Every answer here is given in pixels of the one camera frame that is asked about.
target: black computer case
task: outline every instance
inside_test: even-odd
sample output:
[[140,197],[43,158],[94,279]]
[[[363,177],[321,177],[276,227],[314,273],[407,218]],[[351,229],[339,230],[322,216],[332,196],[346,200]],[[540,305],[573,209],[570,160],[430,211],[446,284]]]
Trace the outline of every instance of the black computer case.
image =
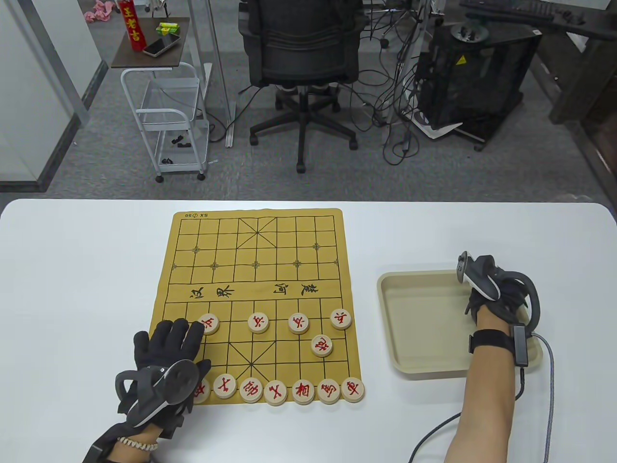
[[522,100],[519,87],[542,34],[519,24],[488,23],[489,38],[464,43],[435,29],[418,61],[418,108],[431,128],[463,122],[459,131],[486,142]]

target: pink object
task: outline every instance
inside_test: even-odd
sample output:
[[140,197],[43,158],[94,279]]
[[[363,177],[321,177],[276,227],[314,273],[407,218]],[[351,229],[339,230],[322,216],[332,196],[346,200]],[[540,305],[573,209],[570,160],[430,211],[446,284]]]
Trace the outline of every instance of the pink object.
[[109,21],[109,17],[111,16],[112,11],[114,10],[114,2],[105,2],[103,3],[101,0],[96,0],[94,5],[94,12],[87,11],[83,14],[86,22],[94,22],[98,21]]

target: wall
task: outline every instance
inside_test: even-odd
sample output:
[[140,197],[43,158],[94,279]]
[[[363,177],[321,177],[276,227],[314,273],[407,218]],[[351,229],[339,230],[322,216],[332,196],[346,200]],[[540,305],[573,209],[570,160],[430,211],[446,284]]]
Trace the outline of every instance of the wall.
[[77,0],[32,0],[32,3],[77,93],[83,96],[101,64],[101,56]]
[[36,180],[2,133],[0,133],[0,163],[2,165],[0,181]]
[[[3,180],[23,180],[16,177],[23,177],[27,169],[38,178],[70,117],[4,0],[0,0],[0,43],[0,130],[8,147],[0,152],[0,173]],[[19,169],[15,156],[25,169]]]

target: chair base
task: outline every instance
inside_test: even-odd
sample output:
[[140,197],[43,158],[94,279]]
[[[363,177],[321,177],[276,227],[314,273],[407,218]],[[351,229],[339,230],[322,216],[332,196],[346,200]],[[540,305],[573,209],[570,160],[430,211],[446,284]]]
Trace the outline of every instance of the chair base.
[[270,120],[251,127],[251,137],[249,138],[251,145],[256,146],[257,144],[259,144],[257,132],[273,127],[278,127],[280,125],[291,122],[299,122],[300,135],[298,142],[298,161],[296,164],[296,171],[298,173],[306,172],[306,166],[304,165],[304,140],[306,137],[307,125],[309,124],[309,122],[313,122],[323,127],[327,127],[348,137],[349,149],[358,149],[358,141],[356,140],[355,132],[353,130],[348,129],[347,127],[321,114],[317,114],[317,111],[320,111],[328,106],[332,106],[333,112],[339,112],[341,110],[341,106],[338,102],[338,93],[338,89],[333,90],[332,88],[330,88],[328,94],[324,95],[323,97],[320,96],[320,99],[318,101],[309,104],[309,92],[307,88],[300,88],[300,91],[298,93],[298,101],[295,101],[286,92],[278,90],[276,92],[276,109],[280,110],[283,108],[283,106],[287,106],[291,109],[291,112],[277,117],[273,117]]

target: black glove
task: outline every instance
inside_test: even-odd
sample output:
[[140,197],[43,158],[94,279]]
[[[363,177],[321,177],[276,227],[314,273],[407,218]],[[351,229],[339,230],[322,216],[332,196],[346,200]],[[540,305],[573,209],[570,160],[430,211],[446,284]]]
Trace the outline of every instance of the black glove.
[[[199,322],[193,322],[189,328],[189,323],[185,319],[178,319],[173,323],[163,320],[157,325],[152,338],[149,338],[145,331],[135,334],[133,343],[135,344],[137,369],[141,370],[150,366],[168,368],[180,360],[193,361],[199,353],[203,336],[204,326]],[[200,383],[210,370],[210,361],[198,362],[197,368]],[[160,435],[162,438],[170,439],[176,428],[182,426],[183,413],[192,411],[193,396],[194,394],[191,394],[184,402],[163,408],[151,420],[139,427],[132,427],[126,422],[113,425],[92,444],[83,462],[102,461],[111,452],[118,438],[139,434],[151,423],[163,430]],[[136,400],[137,385],[133,382],[124,400],[118,406],[118,413],[126,414]]]
[[475,289],[471,290],[471,296],[469,296],[469,303],[467,304],[465,313],[467,314],[471,311],[471,317],[474,323],[478,323],[478,311],[483,305],[486,305],[496,317],[506,321],[510,325],[518,323],[516,311],[522,305],[527,306],[527,302],[525,302],[525,298],[528,295],[527,289],[521,282],[511,278],[499,281],[497,284],[501,292],[501,297],[496,301],[486,299]]
[[[203,324],[193,322],[189,328],[189,323],[185,319],[178,319],[173,323],[171,320],[163,320],[156,326],[152,338],[149,338],[147,332],[140,331],[133,337],[137,369],[141,370],[153,365],[167,368],[180,360],[194,360],[199,353],[203,336]],[[209,360],[197,363],[199,383],[210,371],[210,366]],[[125,400],[118,406],[118,413],[126,414],[136,398],[136,385],[132,384]],[[181,404],[165,407],[149,423],[164,430],[175,429],[181,425],[182,414],[185,411],[190,413],[192,409],[193,394]]]

